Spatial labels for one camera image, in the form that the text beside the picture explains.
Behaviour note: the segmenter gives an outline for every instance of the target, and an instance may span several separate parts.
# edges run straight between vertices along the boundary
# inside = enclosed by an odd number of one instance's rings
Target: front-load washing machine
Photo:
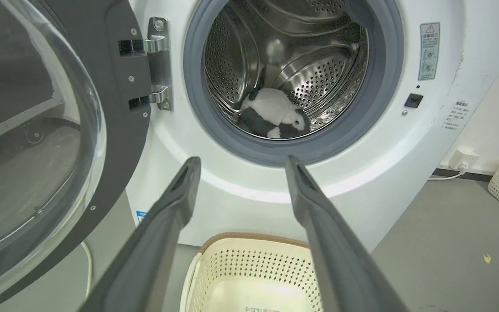
[[[283,169],[293,154],[373,250],[499,73],[499,4],[489,1],[131,5],[144,34],[166,23],[173,103],[151,115],[126,190],[137,222],[182,162],[200,156],[200,209],[183,244],[224,231],[305,240]],[[240,100],[263,69],[265,86],[307,113],[309,134],[268,140],[236,126]]]
[[[309,133],[238,126],[260,73]],[[125,188],[135,222],[149,217],[191,156],[201,179],[179,243],[307,240],[293,155],[371,251],[498,73],[491,1],[1,0],[0,302],[78,246]]]

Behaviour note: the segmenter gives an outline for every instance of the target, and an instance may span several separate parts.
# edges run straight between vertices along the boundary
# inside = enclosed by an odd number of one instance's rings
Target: sticker
[[[421,25],[421,64],[419,80],[434,79],[438,65],[438,46],[440,43],[440,23]]]
[[[251,308],[249,306],[246,306],[246,309],[244,311],[246,311],[246,312],[280,312],[279,310]]]
[[[146,214],[147,214],[147,212],[144,212],[144,211],[136,211],[136,215],[138,216],[139,223],[142,222],[142,220],[144,220]]]
[[[458,101],[452,106],[450,114],[444,120],[442,124],[443,129],[457,131],[463,124],[471,111],[469,110],[469,105],[464,101]]]

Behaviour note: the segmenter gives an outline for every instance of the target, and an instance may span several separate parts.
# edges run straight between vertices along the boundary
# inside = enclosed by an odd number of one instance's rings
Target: stainless steel drum
[[[233,124],[265,68],[265,86],[303,108],[315,132],[352,103],[368,54],[366,30],[343,0],[230,0],[207,38],[204,66],[214,103]]]

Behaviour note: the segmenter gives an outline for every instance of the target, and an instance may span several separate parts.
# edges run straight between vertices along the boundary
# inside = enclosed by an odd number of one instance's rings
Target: power cord
[[[442,180],[451,180],[451,179],[455,179],[457,178],[458,176],[463,176],[464,174],[467,173],[467,168],[469,168],[469,164],[467,162],[462,162],[458,169],[460,170],[458,174],[456,175],[452,175],[452,176],[446,176],[445,178],[430,178],[428,179],[427,181],[442,181]]]
[[[84,241],[82,241],[82,243],[80,243],[80,245],[82,246],[82,248],[86,252],[86,257],[87,257],[87,282],[86,282],[86,297],[85,297],[85,300],[86,300],[87,296],[89,296],[90,290],[91,290],[91,275],[92,275],[91,272],[92,272],[94,265],[93,265],[93,261],[91,258],[91,251],[87,247],[86,243]]]

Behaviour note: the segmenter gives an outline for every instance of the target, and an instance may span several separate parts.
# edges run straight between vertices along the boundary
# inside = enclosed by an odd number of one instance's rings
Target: panda plush toy
[[[270,139],[291,139],[309,133],[309,118],[283,91],[264,88],[263,72],[256,87],[242,101],[237,125]]]

